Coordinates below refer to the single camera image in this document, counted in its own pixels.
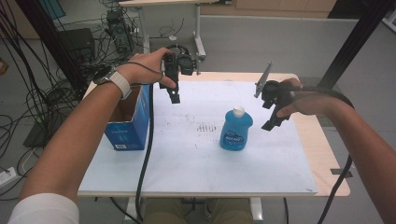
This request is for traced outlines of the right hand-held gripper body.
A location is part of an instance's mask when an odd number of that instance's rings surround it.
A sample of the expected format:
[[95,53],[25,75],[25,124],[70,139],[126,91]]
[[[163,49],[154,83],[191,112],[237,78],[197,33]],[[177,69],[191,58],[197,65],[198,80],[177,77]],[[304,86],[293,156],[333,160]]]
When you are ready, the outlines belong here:
[[254,97],[261,97],[263,100],[262,106],[266,109],[270,109],[273,105],[279,108],[290,105],[294,98],[293,93],[290,91],[290,84],[268,80],[272,65],[272,62],[268,63],[262,76],[255,83],[256,90]]

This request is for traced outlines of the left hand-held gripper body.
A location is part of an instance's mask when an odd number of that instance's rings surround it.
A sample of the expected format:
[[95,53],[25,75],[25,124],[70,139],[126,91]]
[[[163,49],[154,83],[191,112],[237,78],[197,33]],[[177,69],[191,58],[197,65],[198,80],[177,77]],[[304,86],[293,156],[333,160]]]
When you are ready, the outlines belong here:
[[193,59],[188,53],[179,55],[167,53],[163,56],[162,70],[167,77],[176,83],[173,89],[166,88],[168,92],[178,93],[178,76],[191,76],[193,72],[199,73],[199,61]]

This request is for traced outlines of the blue bottle with white cap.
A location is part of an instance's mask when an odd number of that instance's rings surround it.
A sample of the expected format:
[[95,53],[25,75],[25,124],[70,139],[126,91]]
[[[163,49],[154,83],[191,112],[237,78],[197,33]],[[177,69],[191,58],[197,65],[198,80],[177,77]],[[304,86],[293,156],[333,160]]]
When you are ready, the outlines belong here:
[[252,117],[245,108],[237,105],[225,114],[219,144],[223,149],[242,150],[248,141],[248,129],[253,125]]

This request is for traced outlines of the blue cardboard box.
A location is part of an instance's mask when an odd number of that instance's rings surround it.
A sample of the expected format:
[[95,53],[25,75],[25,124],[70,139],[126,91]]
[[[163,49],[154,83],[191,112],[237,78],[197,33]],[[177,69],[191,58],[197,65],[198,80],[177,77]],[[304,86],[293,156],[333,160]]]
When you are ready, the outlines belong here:
[[115,150],[143,150],[149,128],[149,86],[132,88],[125,100],[118,102],[105,135]]

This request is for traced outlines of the person's left hand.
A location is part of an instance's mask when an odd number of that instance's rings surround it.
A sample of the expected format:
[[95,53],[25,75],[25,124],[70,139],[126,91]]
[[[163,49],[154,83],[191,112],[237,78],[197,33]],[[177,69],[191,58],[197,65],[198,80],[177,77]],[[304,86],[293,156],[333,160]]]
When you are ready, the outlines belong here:
[[160,48],[151,53],[134,55],[127,63],[119,65],[116,70],[130,84],[151,84],[159,82],[166,87],[174,88],[176,83],[161,71],[163,56],[171,50]]

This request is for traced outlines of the person's right hand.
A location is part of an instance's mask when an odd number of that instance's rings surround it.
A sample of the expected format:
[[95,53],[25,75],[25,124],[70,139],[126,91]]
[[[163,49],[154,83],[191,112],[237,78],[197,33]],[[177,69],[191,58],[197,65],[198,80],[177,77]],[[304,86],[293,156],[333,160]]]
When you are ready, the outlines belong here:
[[292,103],[276,112],[278,118],[290,116],[293,113],[304,115],[319,115],[332,118],[345,103],[325,93],[313,91],[298,91],[294,94]]

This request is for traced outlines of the background desk with white legs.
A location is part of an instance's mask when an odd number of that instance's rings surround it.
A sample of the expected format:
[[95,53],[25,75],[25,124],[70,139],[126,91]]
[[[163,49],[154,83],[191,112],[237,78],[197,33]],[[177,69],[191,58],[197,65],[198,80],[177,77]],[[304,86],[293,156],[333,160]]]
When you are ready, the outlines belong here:
[[191,6],[193,8],[194,28],[192,39],[197,48],[198,58],[203,60],[206,57],[205,48],[201,39],[201,5],[213,4],[219,0],[126,0],[120,1],[120,7],[135,7],[140,21],[140,31],[142,32],[143,50],[145,53],[150,51],[149,33],[147,31],[145,8],[146,7],[172,7],[172,6]]

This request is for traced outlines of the black computer tower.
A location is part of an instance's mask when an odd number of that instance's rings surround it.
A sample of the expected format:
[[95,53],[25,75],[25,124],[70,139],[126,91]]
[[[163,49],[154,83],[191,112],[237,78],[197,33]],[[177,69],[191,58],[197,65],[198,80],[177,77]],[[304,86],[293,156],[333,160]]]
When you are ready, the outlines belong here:
[[106,14],[106,21],[110,35],[113,37],[114,44],[118,53],[131,52],[133,44],[130,31],[122,16],[122,11],[109,10]]

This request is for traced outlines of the black tape strip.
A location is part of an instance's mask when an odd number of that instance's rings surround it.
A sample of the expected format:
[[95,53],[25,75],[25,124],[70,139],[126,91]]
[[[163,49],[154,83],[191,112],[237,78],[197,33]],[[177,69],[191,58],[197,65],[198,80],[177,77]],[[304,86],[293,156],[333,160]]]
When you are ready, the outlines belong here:
[[350,171],[345,171],[344,169],[331,169],[331,173],[333,175],[340,175],[343,178],[350,178],[353,177]]

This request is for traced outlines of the wooden cabinet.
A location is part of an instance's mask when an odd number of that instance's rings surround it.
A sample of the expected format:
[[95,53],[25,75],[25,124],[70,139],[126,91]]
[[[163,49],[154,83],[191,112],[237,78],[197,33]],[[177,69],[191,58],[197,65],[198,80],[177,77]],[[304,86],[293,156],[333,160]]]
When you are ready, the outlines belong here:
[[327,18],[337,0],[219,0],[201,5],[202,15]]

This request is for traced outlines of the white table leg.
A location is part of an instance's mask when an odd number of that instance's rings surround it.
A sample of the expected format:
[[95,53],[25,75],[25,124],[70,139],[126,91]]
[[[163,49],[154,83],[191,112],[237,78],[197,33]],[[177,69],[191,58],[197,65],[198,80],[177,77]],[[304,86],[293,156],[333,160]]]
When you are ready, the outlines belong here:
[[141,219],[138,217],[135,207],[135,197],[129,197],[125,208],[124,224],[140,224]]
[[262,201],[260,198],[250,198],[250,209],[253,220],[256,223],[263,223]]

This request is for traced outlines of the black box on floor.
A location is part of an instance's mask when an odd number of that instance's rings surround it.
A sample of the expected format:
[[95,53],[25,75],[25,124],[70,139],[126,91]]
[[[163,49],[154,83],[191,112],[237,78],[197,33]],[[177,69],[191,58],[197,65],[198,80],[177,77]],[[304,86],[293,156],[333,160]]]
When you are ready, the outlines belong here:
[[60,31],[59,36],[66,49],[77,63],[92,62],[95,43],[89,28]]

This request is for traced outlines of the person's khaki trousers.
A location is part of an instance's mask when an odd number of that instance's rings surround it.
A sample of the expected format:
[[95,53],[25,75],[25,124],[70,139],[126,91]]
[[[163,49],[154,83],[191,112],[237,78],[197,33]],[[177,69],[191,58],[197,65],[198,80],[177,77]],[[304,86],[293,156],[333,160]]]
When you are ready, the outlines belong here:
[[[218,198],[205,202],[209,224],[254,224],[249,199]],[[187,224],[178,198],[148,198],[144,224]]]

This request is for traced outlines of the teal panel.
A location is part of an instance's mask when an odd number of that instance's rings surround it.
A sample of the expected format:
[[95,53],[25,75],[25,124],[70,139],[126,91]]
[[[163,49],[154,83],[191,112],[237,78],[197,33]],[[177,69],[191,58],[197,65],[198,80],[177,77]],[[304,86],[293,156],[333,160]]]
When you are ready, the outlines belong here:
[[65,15],[58,0],[39,0],[39,2],[53,20],[59,19]]

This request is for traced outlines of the person's white sleeve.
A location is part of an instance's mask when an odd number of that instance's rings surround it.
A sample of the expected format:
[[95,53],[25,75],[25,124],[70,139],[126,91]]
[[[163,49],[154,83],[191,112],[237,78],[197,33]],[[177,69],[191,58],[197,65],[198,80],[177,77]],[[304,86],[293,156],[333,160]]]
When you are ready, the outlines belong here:
[[79,224],[79,210],[62,195],[39,193],[18,202],[7,224]]

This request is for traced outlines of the white power strip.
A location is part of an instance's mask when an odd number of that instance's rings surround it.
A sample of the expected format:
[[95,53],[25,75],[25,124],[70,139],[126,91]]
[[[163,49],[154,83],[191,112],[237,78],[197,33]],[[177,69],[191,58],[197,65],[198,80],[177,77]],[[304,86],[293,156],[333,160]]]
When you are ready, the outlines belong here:
[[18,178],[14,167],[10,167],[0,173],[0,188],[6,186]]

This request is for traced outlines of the black metal post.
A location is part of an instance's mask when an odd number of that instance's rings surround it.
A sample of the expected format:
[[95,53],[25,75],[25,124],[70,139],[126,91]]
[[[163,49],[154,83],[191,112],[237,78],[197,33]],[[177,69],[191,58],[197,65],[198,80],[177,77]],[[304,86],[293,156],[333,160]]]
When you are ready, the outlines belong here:
[[65,44],[59,36],[52,18],[41,6],[39,0],[15,0],[24,16],[30,22],[49,53],[63,71],[74,91],[82,97],[89,85],[78,70]]
[[395,1],[374,0],[369,5],[318,83],[319,87],[332,89],[335,86]]

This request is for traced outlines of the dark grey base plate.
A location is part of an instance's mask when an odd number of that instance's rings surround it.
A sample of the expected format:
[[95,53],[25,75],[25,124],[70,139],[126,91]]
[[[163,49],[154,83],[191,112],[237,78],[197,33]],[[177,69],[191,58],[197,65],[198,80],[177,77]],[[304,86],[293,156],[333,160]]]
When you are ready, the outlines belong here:
[[48,116],[37,119],[31,131],[25,138],[25,147],[44,147],[59,129],[63,119],[59,116]]

